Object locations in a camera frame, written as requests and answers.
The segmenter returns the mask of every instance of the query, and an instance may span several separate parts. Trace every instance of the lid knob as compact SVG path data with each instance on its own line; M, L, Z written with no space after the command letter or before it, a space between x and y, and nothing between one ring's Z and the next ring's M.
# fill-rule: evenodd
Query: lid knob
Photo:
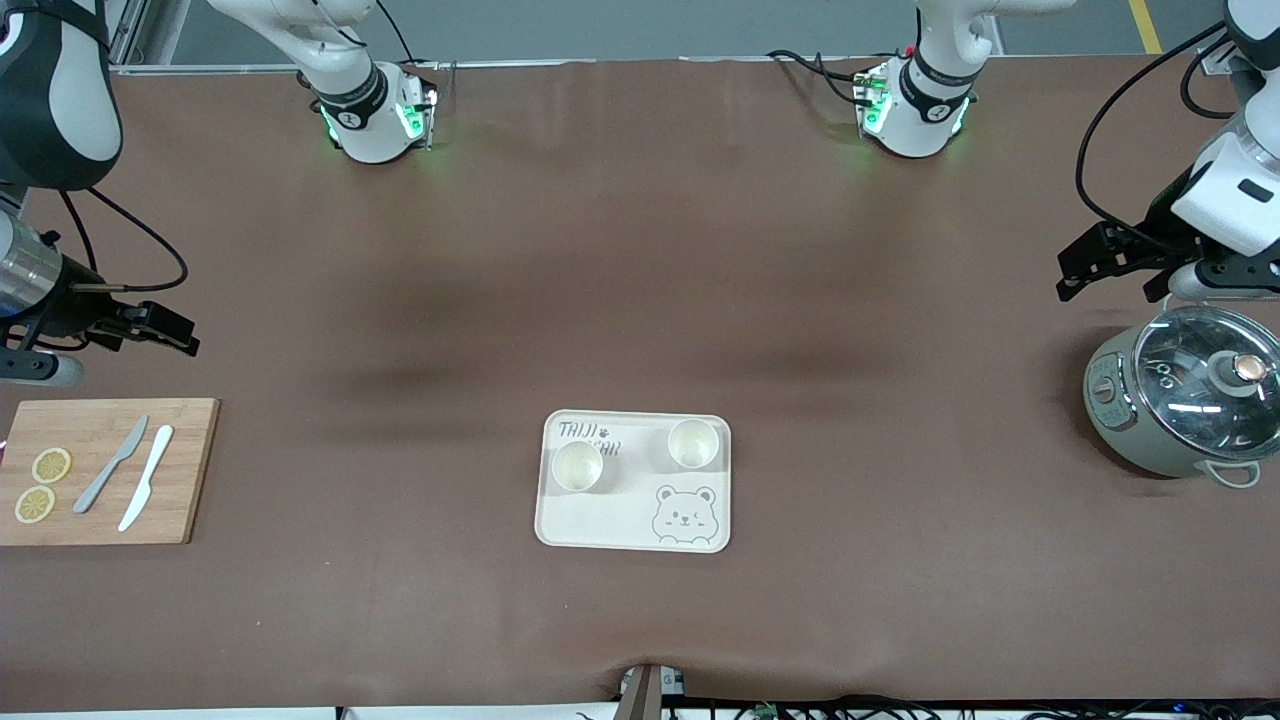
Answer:
M1089 392L1093 393L1093 398L1098 402L1107 404L1116 397L1116 383L1111 378L1101 378L1098 382L1093 383Z
M1247 383L1256 383L1267 377L1267 365L1257 355L1236 355L1231 359L1231 370Z

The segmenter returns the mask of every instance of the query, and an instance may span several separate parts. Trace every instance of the black cable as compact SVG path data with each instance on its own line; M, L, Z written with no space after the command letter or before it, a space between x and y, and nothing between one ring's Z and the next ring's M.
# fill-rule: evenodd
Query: black cable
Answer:
M928 707L925 707L925 706L923 706L923 705L920 705L918 702L910 701L910 700L899 700L899 698L884 697L884 696L878 696L878 694L867 694L867 696L856 696L856 701L865 703L868 707L877 707L877 706L879 706L882 710L883 708L891 708L891 707L896 707L899 710L905 710L908 712L908 715L911 716L911 720L916 720L915 719L915 711L923 712L924 716L928 717L928 720L942 720L942 717L938 716L938 714L934 712L933 710L931 710L931 708L928 708Z
M1219 32L1224 27L1226 27L1225 22L1220 20L1213 23L1208 28L1197 33L1190 40L1165 53L1160 58L1156 58L1155 60L1148 63L1147 67L1138 70L1132 78L1126 79L1124 85L1121 85L1119 90L1112 92L1111 97L1108 97L1107 101L1102 104L1102 108L1098 110L1098 114L1093 117L1093 122L1089 123L1089 128L1084 131L1084 137L1080 140L1080 151L1075 156L1075 192L1080 196L1080 201L1084 202L1084 205L1088 206L1089 210L1092 210L1096 215L1098 215L1103 220L1114 223L1116 227L1120 227L1135 234L1138 238L1149 242L1151 245L1158 247L1160 250L1164 250L1165 252L1170 254L1176 251L1172 246L1170 246L1166 242L1158 241L1153 237L1149 237L1147 236L1147 233L1138 231L1129 223L1121 220L1120 218L1105 210L1101 205L1094 202L1092 197L1089 197L1089 192L1084 188L1084 159L1089 151L1089 142L1093 140L1093 133L1097 132L1098 124L1102 122L1102 118L1106 117L1106 114L1111 110L1111 108L1120 100L1121 96L1124 96L1125 92L1129 91L1129 88L1132 88L1134 85L1138 85L1138 81L1151 74L1152 70L1167 63L1170 58L1180 53L1184 53L1188 47L1192 47L1197 42L1204 40L1206 37L1213 35L1215 32Z
M810 73L819 74L819 76L820 74L828 74L833 79L838 79L841 82L854 82L854 76L846 76L845 73L832 73L829 70L827 73L823 73L820 67L810 63L809 60L805 60L803 56L800 56L800 55L797 55L797 54L795 54L795 53L792 53L790 50L774 50L773 53L769 53L765 56L767 58L773 58L774 60L777 60L778 58L786 58L788 60L795 60L796 63L800 64L801 68L809 70Z
M841 100L844 100L845 102L849 102L850 105L858 105L860 108L870 108L872 106L872 104L870 104L869 100L863 100L860 97L854 97L852 95L845 95L844 92L840 91L838 87L836 87L836 82L831 78L831 73L827 70L827 65L823 64L823 61L822 61L822 53L818 53L817 55L814 55L813 59L814 59L815 63L818 63L818 69L822 70L822 77L827 78L827 87L829 87L831 91L836 94L836 97L840 97Z
M1178 85L1178 94L1181 95L1183 97L1183 105L1187 105L1187 109L1190 110L1192 113L1196 113L1197 115L1202 118L1208 118L1211 120L1230 120L1235 115L1235 113L1208 110L1199 102L1197 102L1192 97L1192 76L1196 74L1196 68L1198 68L1199 64L1204 61L1204 58L1208 58L1210 55L1213 54L1215 50L1226 45L1229 40L1231 40L1231 37L1224 33L1222 37L1215 40L1212 45L1197 53L1196 58L1190 61L1189 65L1187 65L1187 72L1183 73L1183 81Z
M26 336L20 336L18 333L6 333L4 341L8 345L9 342L13 342L15 340L22 340L23 337L26 337ZM36 345L36 347L40 347L41 350L56 350L59 352L79 352L81 350L84 350L86 347L88 347L88 341L87 340L82 340L82 341L77 342L76 345L54 345L51 342L45 342L42 340L37 340L35 342L35 345Z
M134 225L137 225L138 229L141 229L142 232L145 232L148 236L151 236L151 240L159 242L160 246L164 247L169 252L169 255L173 256L174 261L178 263L178 270L179 272L178 272L178 278L177 279L172 279L169 282L160 283L160 284L79 286L78 290L81 292L159 292L161 290L170 290L170 288L178 287L179 284L187 282L187 275L189 274L189 270L187 269L187 261L183 260L182 254L179 254L178 250L174 249L174 246L169 245L168 240L165 240L164 237L161 237L160 233L157 233L156 231L151 229L150 225L147 225L142 220L137 219L133 215L133 213L129 213L124 208L120 208L114 200L111 200L110 197L102 195L102 192L99 191L96 187L88 188L88 193L92 195L93 197L97 197L108 208L110 208L110 209L115 210L116 213L119 213L120 217L123 217L125 220L129 220L131 223L133 223Z
M413 56L413 51L408 49L408 42L404 42L404 33L399 31L399 24L396 23L396 18L392 17L390 10L387 9L387 5L383 5L383 0L378 0L378 9L383 12L383 15L387 15L387 22L392 24L392 29L396 31L396 37L401 41L401 47L404 50L404 59L401 61L402 63L425 61L421 58Z
M329 27L338 31L338 35L340 35L347 42L355 45L356 47L369 47L367 42L361 42L355 37L347 35L347 31L342 29L342 27L337 22L334 22L333 15L330 15L329 10L326 10L325 6L320 4L320 0L311 0L311 4L320 10L320 14L324 15L324 19L329 20Z
M1267 701L1260 702L1260 703L1257 703L1257 705L1254 705L1252 707L1242 710L1236 715L1236 717L1239 717L1240 720L1244 720L1249 715L1253 715L1254 712L1257 712L1260 710L1263 710L1263 708L1271 708L1271 710L1267 710L1267 715L1271 715L1272 717L1275 717L1276 716L1276 711L1272 708L1272 706L1275 706L1276 703L1280 703L1280 700L1267 700Z
M1098 707L1096 705L1082 705L1079 710L1057 710L1052 707L1046 707L1043 711L1030 712L1024 715L1021 720L1125 720L1130 715L1140 712L1144 707L1155 703L1155 701L1143 701L1134 705L1129 710L1123 710L1119 712L1112 712L1105 707Z
M84 259L88 260L88 269L97 272L97 258L93 255L93 243L88 240L88 231L84 229L84 220L81 219L79 211L76 210L76 204L72 202L72 196L65 190L59 190L58 195L63 197L63 205L67 205L67 213L70 214L72 222L76 223L76 232L81 236L81 245L84 246Z

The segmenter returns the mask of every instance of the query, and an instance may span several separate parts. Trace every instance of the brown tablecloth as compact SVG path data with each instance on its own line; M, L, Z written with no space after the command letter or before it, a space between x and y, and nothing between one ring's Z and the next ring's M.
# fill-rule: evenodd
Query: brown tablecloth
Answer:
M187 255L160 300L204 348L90 351L0 415L221 419L189 546L0 551L0 710L582 701L641 661L751 698L1280 694L1280 466L1230 492L1121 465L1078 388L1153 313L1142 278L1053 292L1093 223L1080 135L1142 61L993 61L923 161L765 63L458 72L435 150L385 167L292 77L122 78L102 188ZM1216 127L1178 70L1093 151L1134 220ZM111 281L170 275L81 206ZM28 215L74 251L56 196ZM726 418L728 548L539 543L559 407Z

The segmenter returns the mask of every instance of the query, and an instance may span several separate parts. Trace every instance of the white robotic arm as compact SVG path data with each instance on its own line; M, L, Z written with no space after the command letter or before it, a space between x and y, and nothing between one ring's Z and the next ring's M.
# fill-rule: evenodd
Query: white robotic arm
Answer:
M102 0L0 0L0 178L83 190L120 155Z
M1280 0L1225 0L1224 14L1147 70L1225 27L1261 73L1262 88L1140 223L1130 227L1091 204L1105 220L1059 254L1061 300L1135 270L1160 270L1144 286L1152 302L1170 293L1192 301L1280 299Z
M916 0L920 37L908 58L893 58L859 76L854 96L864 102L863 135L905 158L942 150L969 106L969 91L992 40L983 15L1046 15L1075 0Z
M392 63L374 63L351 26L372 0L209 0L297 63L329 133L361 163L387 163L430 142L435 90Z

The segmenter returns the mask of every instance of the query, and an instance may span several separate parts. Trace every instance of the bear drawing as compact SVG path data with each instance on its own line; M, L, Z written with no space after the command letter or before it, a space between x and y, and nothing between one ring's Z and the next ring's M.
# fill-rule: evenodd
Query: bear drawing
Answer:
M658 514L653 516L658 541L710 544L719 532L712 502L716 502L712 488L701 487L695 492L676 492L671 486L658 488Z

